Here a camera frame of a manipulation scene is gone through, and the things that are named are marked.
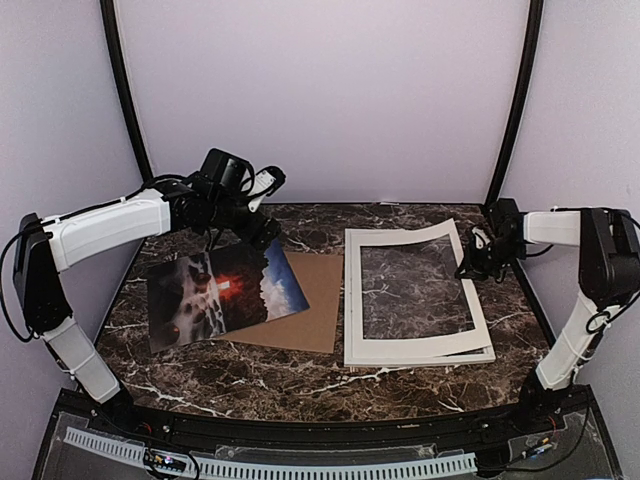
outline robotic arm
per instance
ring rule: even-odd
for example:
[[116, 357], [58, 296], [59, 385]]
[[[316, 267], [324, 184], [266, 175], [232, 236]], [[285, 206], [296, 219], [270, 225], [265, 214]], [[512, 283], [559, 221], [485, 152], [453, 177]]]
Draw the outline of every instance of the robotic arm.
[[624, 210], [558, 209], [522, 213], [513, 199], [489, 208], [493, 231], [473, 227], [459, 278], [500, 282], [510, 262], [524, 259], [527, 244], [580, 248], [578, 299], [549, 354], [529, 375], [520, 406], [530, 413], [553, 403], [589, 361], [605, 329], [640, 292], [640, 246], [634, 220]]
[[228, 228], [264, 250], [280, 225], [258, 212], [258, 206], [284, 180], [277, 167], [254, 174], [247, 161], [213, 149], [188, 178], [158, 177], [132, 195], [68, 215], [27, 215], [20, 224], [13, 272], [27, 329], [46, 342], [96, 402], [128, 397], [76, 323], [58, 274], [118, 245], [184, 228], [199, 234]]

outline table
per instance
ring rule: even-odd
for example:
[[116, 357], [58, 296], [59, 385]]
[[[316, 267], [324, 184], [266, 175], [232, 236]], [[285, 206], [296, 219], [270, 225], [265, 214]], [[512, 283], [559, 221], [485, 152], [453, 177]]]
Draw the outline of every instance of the table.
[[[476, 205], [267, 205], [285, 250], [342, 254], [345, 228], [424, 228], [448, 218], [458, 231], [483, 223]], [[234, 243], [225, 233], [220, 245]], [[496, 361], [406, 369], [342, 366], [342, 306], [333, 354], [204, 341], [152, 355], [146, 269], [203, 250], [189, 231], [145, 241], [114, 300], [97, 348], [138, 405], [247, 420], [369, 421], [416, 418], [514, 403], [524, 377], [548, 351], [512, 272], [477, 282]]]

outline white wall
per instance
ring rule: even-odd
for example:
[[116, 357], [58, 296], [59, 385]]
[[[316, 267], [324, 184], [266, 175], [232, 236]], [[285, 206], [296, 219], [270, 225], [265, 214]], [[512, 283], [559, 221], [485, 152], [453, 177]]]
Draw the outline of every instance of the white wall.
[[527, 0], [117, 3], [157, 173], [217, 146], [275, 201], [484, 201]]
[[[521, 209], [627, 208], [640, 218], [640, 3], [547, 2], [522, 128], [503, 196]], [[578, 288], [577, 252], [526, 262], [556, 332]], [[607, 335], [591, 383], [623, 469], [640, 478], [640, 309]]]
[[[0, 2], [0, 244], [23, 215], [65, 213], [140, 184], [112, 80], [99, 2]], [[127, 246], [63, 281], [95, 335], [132, 256]], [[22, 316], [6, 265], [4, 285]], [[2, 478], [31, 472], [59, 388], [70, 385], [41, 342], [22, 345], [0, 314]]]

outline white border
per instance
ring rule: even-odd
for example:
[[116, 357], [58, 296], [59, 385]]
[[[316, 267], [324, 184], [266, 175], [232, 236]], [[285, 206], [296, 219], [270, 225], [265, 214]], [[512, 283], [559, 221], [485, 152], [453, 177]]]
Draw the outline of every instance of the white border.
[[[406, 245], [448, 235], [456, 262], [463, 257], [455, 222], [449, 219], [422, 230], [345, 231], [344, 363], [347, 366], [419, 366], [486, 363], [495, 360], [491, 338], [471, 280], [462, 280], [475, 328], [451, 335], [402, 340], [365, 340], [362, 325], [360, 247]], [[483, 349], [483, 353], [461, 355]]]

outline cloud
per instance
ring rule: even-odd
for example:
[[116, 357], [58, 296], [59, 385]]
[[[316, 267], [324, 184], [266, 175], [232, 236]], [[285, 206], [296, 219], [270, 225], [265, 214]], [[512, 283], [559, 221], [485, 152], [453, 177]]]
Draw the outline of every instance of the cloud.
[[294, 313], [282, 280], [274, 283], [267, 275], [260, 282], [260, 287], [262, 290], [260, 296], [265, 301], [269, 312], [267, 321]]

